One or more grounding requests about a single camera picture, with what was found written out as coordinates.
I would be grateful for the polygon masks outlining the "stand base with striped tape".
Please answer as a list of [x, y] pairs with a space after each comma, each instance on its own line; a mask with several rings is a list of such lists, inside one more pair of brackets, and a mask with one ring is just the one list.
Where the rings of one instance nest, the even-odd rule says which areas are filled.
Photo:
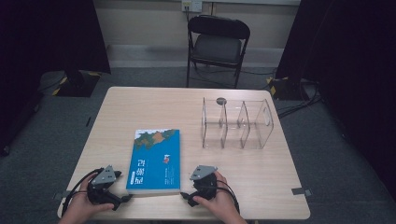
[[307, 95], [300, 80], [288, 77], [266, 79], [269, 92], [277, 100], [308, 101]]
[[100, 73], [84, 70], [72, 78], [65, 71], [47, 72], [40, 79], [38, 91], [58, 97], [90, 97], [100, 78]]

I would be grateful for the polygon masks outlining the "clear acrylic book rack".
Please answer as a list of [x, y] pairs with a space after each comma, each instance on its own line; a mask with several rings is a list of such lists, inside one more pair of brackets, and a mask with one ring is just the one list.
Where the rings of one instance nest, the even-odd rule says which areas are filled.
[[267, 100], [203, 99], [202, 146], [219, 149], [263, 149], [274, 129]]

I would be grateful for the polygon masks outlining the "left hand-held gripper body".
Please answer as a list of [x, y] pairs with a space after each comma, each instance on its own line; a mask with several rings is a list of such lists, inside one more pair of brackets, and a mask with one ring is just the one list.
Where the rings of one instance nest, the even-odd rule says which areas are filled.
[[109, 188], [117, 180], [114, 172], [115, 170], [111, 165], [108, 165], [106, 168], [100, 168], [97, 171], [97, 175], [89, 182], [87, 192], [91, 203], [112, 203], [113, 211], [116, 211], [121, 204], [120, 197], [109, 191]]

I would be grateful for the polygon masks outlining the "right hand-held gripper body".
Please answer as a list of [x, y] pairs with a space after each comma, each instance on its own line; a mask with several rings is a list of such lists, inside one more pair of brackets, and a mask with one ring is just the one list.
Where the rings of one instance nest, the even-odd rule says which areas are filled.
[[214, 174], [218, 168], [216, 166], [198, 165], [192, 172], [190, 180], [196, 191], [190, 196], [200, 196], [210, 200], [216, 195], [217, 178]]

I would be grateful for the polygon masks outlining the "white wall socket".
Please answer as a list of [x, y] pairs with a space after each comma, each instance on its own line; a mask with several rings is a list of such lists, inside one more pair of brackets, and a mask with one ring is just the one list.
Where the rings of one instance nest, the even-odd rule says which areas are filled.
[[182, 0], [181, 10], [183, 12], [196, 12], [199, 13], [203, 9], [202, 0]]

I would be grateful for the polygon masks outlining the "black curtain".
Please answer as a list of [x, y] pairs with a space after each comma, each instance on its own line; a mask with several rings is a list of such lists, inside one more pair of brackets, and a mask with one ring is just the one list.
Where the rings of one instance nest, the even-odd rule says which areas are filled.
[[318, 83], [396, 200], [396, 0], [301, 0], [276, 75]]
[[0, 0], [0, 156], [33, 113], [49, 71], [109, 73], [93, 0]]

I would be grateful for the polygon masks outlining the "person's right hand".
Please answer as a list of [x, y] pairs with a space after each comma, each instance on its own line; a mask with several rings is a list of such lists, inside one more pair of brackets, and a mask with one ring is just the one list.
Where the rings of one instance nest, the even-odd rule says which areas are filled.
[[208, 209], [216, 218], [235, 216], [238, 212], [234, 206], [232, 196], [227, 192], [227, 180], [219, 172], [215, 172], [215, 175], [217, 178], [217, 186], [219, 187], [216, 192], [216, 197], [210, 201], [200, 196], [194, 196], [193, 199], [198, 202], [198, 204]]

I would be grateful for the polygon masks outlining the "black folding chair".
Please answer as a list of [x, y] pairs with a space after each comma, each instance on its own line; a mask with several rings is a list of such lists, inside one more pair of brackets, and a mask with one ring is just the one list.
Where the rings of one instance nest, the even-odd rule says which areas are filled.
[[188, 21], [186, 86], [190, 85], [191, 65], [215, 65], [234, 69], [236, 88], [250, 38], [249, 27], [240, 20], [198, 15]]

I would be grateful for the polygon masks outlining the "blue book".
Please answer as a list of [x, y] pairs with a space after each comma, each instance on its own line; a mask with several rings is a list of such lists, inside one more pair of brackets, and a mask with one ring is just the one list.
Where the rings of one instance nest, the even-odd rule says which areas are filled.
[[131, 194], [180, 192], [179, 130], [135, 131], [126, 190]]

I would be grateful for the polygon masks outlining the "person's left hand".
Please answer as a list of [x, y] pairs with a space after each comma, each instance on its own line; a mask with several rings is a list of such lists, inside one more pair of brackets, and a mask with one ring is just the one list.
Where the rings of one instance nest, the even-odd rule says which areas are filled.
[[72, 197], [71, 203], [69, 204], [66, 212], [63, 214], [63, 217], [77, 217], [88, 219], [98, 213], [113, 209], [112, 203], [92, 204], [90, 202], [87, 195], [87, 187], [89, 181], [95, 176], [96, 174], [91, 174], [82, 181], [78, 192]]

